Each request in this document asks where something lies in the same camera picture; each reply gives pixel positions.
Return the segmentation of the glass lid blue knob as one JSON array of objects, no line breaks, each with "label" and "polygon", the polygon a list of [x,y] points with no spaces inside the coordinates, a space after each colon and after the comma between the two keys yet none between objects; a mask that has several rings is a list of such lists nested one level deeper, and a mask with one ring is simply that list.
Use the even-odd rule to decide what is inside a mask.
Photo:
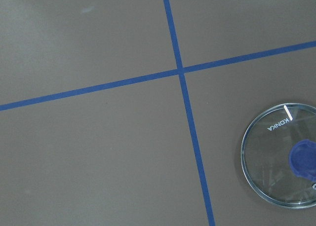
[{"label": "glass lid blue knob", "polygon": [[241,143],[243,173],[267,202],[304,209],[316,204],[316,109],[279,104],[259,114]]}]

